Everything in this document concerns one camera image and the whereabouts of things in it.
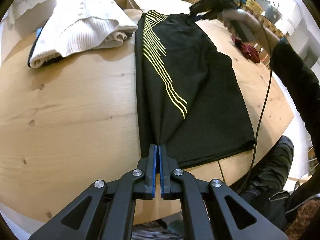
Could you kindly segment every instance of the brown fur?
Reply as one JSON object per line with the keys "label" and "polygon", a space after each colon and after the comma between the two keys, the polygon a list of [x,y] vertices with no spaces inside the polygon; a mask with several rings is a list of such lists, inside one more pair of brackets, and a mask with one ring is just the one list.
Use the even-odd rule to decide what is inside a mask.
{"label": "brown fur", "polygon": [[320,200],[310,200],[298,209],[296,219],[288,226],[285,233],[289,240],[298,240],[304,233],[320,207]]}

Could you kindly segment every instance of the yellow stripe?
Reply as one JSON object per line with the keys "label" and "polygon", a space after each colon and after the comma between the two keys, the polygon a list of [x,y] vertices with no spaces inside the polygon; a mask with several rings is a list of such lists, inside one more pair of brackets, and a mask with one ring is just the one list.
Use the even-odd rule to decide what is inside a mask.
{"label": "yellow stripe", "polygon": [[183,115],[183,119],[185,119],[185,113],[187,113],[187,109],[184,106],[184,104],[182,102],[180,102],[176,96],[181,99],[185,104],[187,104],[187,102],[181,98],[177,92],[173,89],[173,85],[172,85],[172,79],[169,75],[169,73],[167,72],[167,70],[164,67],[164,62],[161,59],[161,55],[159,53],[159,51],[165,56],[166,52],[165,52],[165,47],[162,45],[162,43],[160,42],[159,37],[154,33],[153,31],[153,27],[156,26],[158,23],[166,20],[168,16],[167,15],[162,15],[157,13],[156,11],[148,11],[146,18],[145,18],[145,26],[144,26],[144,30],[143,30],[143,55],[149,60],[149,62],[153,65],[154,69],[156,70],[156,72],[158,73],[158,75],[160,76],[160,78],[162,79],[162,81],[164,82],[165,85],[165,89],[167,91],[167,94],[170,98],[170,100],[172,101],[172,103],[182,112]]}

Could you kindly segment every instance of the person's hand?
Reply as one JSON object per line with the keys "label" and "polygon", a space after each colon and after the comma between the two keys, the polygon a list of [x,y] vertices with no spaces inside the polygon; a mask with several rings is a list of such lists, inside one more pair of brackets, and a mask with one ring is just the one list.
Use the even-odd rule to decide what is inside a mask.
{"label": "person's hand", "polygon": [[219,18],[224,21],[224,26],[228,28],[229,32],[235,34],[230,21],[243,22],[251,30],[255,36],[255,42],[259,43],[266,51],[273,51],[277,45],[279,38],[274,35],[269,29],[262,26],[262,24],[252,16],[250,13],[238,9],[223,10]]}

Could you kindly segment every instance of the folded white sweater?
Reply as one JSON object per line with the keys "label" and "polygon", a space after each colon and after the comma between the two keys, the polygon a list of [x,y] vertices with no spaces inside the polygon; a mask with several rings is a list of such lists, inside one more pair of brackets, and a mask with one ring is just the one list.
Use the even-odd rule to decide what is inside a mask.
{"label": "folded white sweater", "polygon": [[36,42],[30,66],[88,49],[123,44],[138,26],[114,0],[73,0],[57,5]]}

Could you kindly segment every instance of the wooden table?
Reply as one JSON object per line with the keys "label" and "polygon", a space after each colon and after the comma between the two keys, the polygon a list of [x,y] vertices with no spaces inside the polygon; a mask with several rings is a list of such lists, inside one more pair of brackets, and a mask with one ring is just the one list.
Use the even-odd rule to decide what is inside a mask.
{"label": "wooden table", "polygon": [[[179,2],[184,10],[188,7]],[[126,13],[136,22],[141,15],[136,10]],[[218,51],[232,58],[255,131],[269,70],[246,60],[219,21],[198,25]],[[20,41],[0,68],[0,202],[46,222],[92,182],[119,179],[135,169],[140,159],[134,38],[118,48],[90,50],[30,69],[26,63],[34,39],[32,34]],[[281,89],[272,80],[255,163],[292,118]],[[220,160],[226,183],[243,176],[251,159],[252,151]],[[187,170],[202,180],[222,178],[218,162]],[[179,201],[160,200],[158,183],[159,179],[155,200],[137,201],[135,223],[180,211]]]}

